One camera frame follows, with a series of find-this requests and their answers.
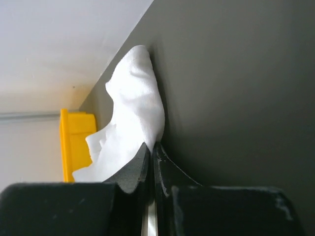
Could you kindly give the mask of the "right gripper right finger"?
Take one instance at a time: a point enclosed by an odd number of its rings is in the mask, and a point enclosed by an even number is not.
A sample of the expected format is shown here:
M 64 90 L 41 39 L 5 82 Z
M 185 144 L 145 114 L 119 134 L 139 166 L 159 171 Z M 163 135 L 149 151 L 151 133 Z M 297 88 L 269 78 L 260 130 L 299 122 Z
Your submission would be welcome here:
M 303 236 L 286 195 L 273 187 L 204 186 L 156 143 L 152 157 L 160 236 Z

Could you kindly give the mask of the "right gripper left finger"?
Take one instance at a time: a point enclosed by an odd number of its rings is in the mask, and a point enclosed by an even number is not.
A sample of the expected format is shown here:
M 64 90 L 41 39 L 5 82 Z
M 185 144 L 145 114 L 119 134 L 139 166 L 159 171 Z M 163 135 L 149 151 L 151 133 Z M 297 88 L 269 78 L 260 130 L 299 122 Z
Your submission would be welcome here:
M 150 151 L 104 182 L 16 183 L 0 194 L 3 236 L 139 236 L 149 196 Z

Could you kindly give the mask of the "white printed t-shirt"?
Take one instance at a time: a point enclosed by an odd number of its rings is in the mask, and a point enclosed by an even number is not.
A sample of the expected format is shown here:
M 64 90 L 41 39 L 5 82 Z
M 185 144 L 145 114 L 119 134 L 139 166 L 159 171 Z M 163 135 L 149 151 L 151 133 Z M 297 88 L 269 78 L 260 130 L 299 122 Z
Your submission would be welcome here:
M 125 54 L 105 89 L 113 101 L 113 114 L 103 129 L 86 137 L 92 163 L 73 172 L 76 182 L 109 179 L 143 143 L 152 151 L 163 136 L 165 112 L 145 46 L 134 46 Z

